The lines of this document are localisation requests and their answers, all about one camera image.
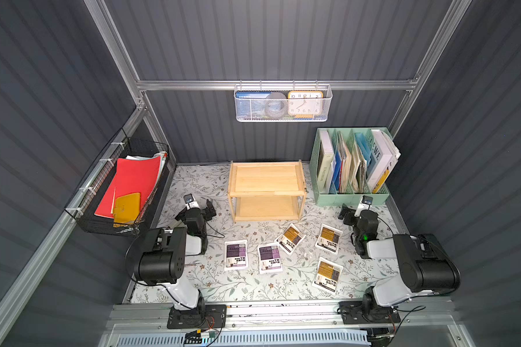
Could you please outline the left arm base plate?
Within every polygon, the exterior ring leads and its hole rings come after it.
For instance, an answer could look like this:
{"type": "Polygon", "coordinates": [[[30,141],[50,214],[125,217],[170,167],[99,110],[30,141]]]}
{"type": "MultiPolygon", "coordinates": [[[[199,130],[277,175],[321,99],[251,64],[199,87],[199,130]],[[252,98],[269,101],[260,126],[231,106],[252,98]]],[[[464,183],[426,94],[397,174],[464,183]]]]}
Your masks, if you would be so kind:
{"type": "Polygon", "coordinates": [[[192,310],[171,308],[166,328],[169,330],[224,328],[227,319],[227,306],[207,304],[192,310]]]}

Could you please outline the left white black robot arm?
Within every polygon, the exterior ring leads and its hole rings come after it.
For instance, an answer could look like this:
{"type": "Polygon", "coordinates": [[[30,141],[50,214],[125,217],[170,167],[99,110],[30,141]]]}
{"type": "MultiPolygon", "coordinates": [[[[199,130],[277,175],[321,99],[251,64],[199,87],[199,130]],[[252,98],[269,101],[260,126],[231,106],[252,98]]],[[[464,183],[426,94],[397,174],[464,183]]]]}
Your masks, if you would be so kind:
{"type": "Polygon", "coordinates": [[[187,256],[206,253],[208,234],[206,225],[217,212],[210,200],[201,208],[193,195],[184,196],[185,207],[175,220],[182,225],[173,229],[158,228],[161,237],[157,250],[145,252],[134,266],[135,281],[145,286],[160,286],[172,299],[176,313],[200,315],[204,311],[204,299],[184,276],[187,256]]]}

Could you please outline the purple coffee bag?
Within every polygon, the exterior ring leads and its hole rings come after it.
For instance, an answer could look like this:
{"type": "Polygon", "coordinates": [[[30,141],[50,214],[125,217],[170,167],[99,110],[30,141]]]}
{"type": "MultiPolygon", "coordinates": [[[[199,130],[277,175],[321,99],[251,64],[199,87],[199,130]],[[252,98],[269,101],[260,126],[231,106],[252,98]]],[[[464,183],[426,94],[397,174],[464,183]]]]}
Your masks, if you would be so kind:
{"type": "Polygon", "coordinates": [[[226,241],[224,243],[224,270],[245,270],[248,265],[247,240],[226,241]]]}
{"type": "Polygon", "coordinates": [[[278,273],[283,271],[279,246],[276,242],[258,247],[259,273],[278,273]]]}

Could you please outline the yellow coffee bag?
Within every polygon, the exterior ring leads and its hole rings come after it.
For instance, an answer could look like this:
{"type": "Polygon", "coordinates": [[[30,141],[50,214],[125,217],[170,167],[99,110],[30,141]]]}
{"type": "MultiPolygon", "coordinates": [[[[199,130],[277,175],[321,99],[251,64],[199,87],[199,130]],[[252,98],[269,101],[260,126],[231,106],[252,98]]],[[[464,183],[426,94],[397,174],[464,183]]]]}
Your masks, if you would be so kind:
{"type": "Polygon", "coordinates": [[[305,234],[295,224],[289,224],[275,242],[286,254],[291,255],[304,238],[305,234]]]}
{"type": "Polygon", "coordinates": [[[315,242],[315,247],[331,254],[338,254],[339,242],[342,235],[343,232],[337,228],[321,224],[320,233],[315,242]]]}
{"type": "Polygon", "coordinates": [[[320,257],[311,286],[328,294],[335,294],[342,272],[343,267],[341,265],[320,257]]]}

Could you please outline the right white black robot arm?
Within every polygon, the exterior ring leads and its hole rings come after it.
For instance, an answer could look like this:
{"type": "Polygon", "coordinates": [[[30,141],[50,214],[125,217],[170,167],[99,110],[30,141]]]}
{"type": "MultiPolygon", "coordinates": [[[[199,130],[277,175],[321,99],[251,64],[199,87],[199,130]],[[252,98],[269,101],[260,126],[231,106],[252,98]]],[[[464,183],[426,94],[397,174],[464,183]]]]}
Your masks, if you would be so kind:
{"type": "Polygon", "coordinates": [[[391,319],[399,304],[422,296],[447,296],[459,289],[461,274],[433,234],[395,234],[378,238],[379,214],[366,208],[356,210],[343,205],[338,219],[353,228],[351,241],[364,260],[396,260],[399,273],[366,289],[361,302],[340,309],[353,315],[357,309],[368,322],[391,319]]]}

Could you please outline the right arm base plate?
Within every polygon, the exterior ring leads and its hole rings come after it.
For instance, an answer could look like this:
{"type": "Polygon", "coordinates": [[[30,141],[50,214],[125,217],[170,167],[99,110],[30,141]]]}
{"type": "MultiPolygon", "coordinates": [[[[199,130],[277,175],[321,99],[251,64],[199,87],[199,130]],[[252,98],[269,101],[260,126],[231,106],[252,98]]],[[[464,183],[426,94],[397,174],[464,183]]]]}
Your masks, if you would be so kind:
{"type": "Polygon", "coordinates": [[[337,314],[345,325],[361,324],[399,324],[399,313],[390,307],[369,308],[362,301],[343,301],[338,303],[337,314]]]}

